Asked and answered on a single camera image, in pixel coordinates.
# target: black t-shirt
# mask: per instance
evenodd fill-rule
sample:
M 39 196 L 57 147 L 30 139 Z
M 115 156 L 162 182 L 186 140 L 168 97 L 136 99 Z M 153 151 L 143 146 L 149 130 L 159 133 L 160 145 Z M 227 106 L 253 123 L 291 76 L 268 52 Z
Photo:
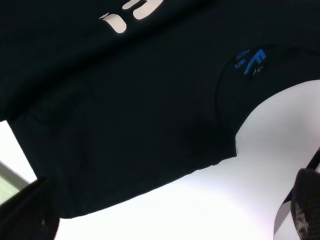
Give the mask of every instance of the black t-shirt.
M 55 180 L 62 218 L 236 156 L 255 107 L 320 79 L 315 1 L 164 1 L 123 17 L 123 34 L 98 20 L 123 2 L 95 2 L 35 0 L 0 35 L 0 116 L 36 175 Z

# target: t-shirt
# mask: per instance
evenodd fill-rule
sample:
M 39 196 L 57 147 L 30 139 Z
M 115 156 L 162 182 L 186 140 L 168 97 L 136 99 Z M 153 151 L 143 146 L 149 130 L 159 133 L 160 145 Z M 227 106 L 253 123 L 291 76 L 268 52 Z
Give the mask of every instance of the t-shirt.
M 0 3 L 0 115 L 61 218 L 235 157 L 260 103 L 320 79 L 317 1 L 164 0 L 143 19 L 148 1 L 16 2 Z

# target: white surface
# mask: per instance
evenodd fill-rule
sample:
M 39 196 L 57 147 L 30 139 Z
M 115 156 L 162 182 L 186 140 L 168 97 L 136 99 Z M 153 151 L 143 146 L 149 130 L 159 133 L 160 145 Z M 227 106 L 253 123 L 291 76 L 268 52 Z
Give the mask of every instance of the white surface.
M 320 81 L 312 81 L 271 97 L 237 134 L 237 157 L 108 209 L 63 219 L 56 240 L 272 240 L 279 207 L 320 146 L 319 90 Z M 7 148 L 0 159 L 32 180 L 5 128 L 2 123 L 1 138 L 5 132 L 11 141 L 0 138 Z

